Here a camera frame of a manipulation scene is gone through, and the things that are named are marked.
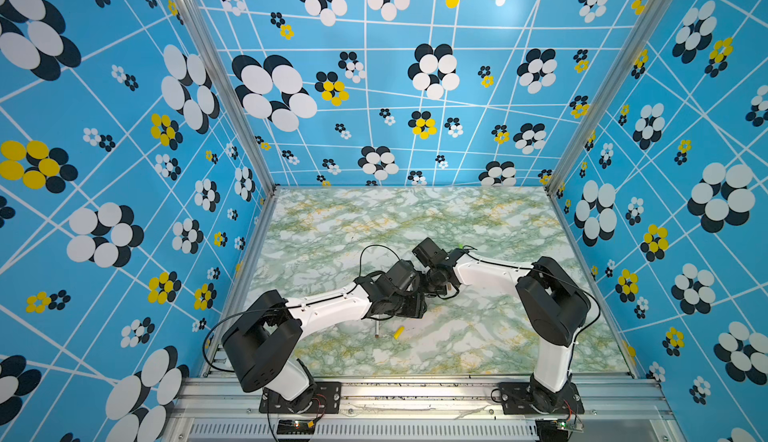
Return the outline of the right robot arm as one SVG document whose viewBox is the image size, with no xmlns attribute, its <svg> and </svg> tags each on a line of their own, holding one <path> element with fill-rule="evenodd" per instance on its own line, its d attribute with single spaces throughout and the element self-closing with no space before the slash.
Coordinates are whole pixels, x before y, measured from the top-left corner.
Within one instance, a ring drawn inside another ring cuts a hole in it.
<svg viewBox="0 0 768 442">
<path fill-rule="evenodd" d="M 449 287 L 456 293 L 475 287 L 516 296 L 539 336 L 537 365 L 528 389 L 533 408 L 552 413 L 575 393 L 570 370 L 573 347 L 578 334 L 589 325 L 591 295 L 554 259 L 542 256 L 528 265 L 500 262 L 475 256 L 468 249 L 446 252 L 430 238 L 412 253 L 427 271 L 420 276 L 417 294 L 404 306 L 406 315 L 422 317 L 426 299 L 445 298 Z"/>
</svg>

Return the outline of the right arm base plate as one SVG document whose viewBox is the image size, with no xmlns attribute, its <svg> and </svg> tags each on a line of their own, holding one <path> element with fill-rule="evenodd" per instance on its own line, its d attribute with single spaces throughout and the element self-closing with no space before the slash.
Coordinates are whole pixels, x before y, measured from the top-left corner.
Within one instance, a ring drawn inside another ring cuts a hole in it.
<svg viewBox="0 0 768 442">
<path fill-rule="evenodd" d="M 502 382 L 496 400 L 505 415 L 582 415 L 584 405 L 576 385 L 567 382 L 556 393 L 530 382 Z"/>
</svg>

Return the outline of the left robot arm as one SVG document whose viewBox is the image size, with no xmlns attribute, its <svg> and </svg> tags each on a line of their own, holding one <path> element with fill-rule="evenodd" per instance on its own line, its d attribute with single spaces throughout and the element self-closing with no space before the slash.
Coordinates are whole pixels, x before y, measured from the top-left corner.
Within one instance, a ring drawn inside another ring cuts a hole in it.
<svg viewBox="0 0 768 442">
<path fill-rule="evenodd" d="M 223 319 L 229 327 L 221 344 L 230 364 L 211 369 L 233 373 L 244 393 L 278 396 L 285 407 L 303 411 L 324 395 L 306 365 L 292 355 L 300 341 L 338 324 L 394 317 L 419 319 L 426 313 L 426 275 L 412 262 L 397 261 L 387 271 L 360 275 L 340 289 L 303 299 L 276 291 Z"/>
</svg>

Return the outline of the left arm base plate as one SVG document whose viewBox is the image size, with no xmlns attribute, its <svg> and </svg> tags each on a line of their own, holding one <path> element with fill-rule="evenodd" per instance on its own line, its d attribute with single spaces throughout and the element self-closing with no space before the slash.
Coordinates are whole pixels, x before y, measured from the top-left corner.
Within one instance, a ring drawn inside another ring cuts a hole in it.
<svg viewBox="0 0 768 442">
<path fill-rule="evenodd" d="M 320 381 L 310 386 L 296 401 L 288 401 L 277 392 L 263 389 L 259 406 L 261 414 L 338 414 L 342 395 L 342 383 Z"/>
</svg>

